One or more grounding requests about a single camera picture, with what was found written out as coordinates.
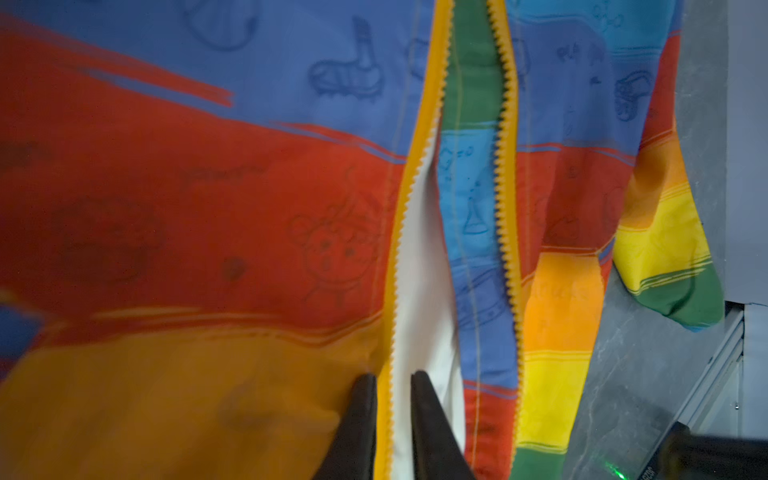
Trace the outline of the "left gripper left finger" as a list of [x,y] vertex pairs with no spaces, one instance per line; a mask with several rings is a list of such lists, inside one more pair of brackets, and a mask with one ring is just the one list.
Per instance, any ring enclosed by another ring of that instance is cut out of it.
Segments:
[[371,480],[377,425],[377,379],[358,377],[330,448],[313,480]]

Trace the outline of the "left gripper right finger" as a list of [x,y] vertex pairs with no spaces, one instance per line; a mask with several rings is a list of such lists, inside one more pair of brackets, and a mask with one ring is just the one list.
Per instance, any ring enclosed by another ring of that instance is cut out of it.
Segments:
[[410,415],[416,480],[475,480],[426,371],[410,379]]

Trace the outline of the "rainbow striped jacket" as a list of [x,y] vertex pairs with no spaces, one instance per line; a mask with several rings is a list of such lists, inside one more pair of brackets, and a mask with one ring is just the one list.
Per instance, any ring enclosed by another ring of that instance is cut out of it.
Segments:
[[426,371],[475,479],[558,479],[617,272],[724,298],[680,1],[5,1],[1,475],[312,479]]

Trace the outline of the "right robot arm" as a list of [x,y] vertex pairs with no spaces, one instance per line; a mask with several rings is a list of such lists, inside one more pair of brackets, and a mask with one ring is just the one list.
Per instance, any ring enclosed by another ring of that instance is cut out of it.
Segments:
[[654,479],[767,478],[767,441],[696,435],[675,422],[638,475]]

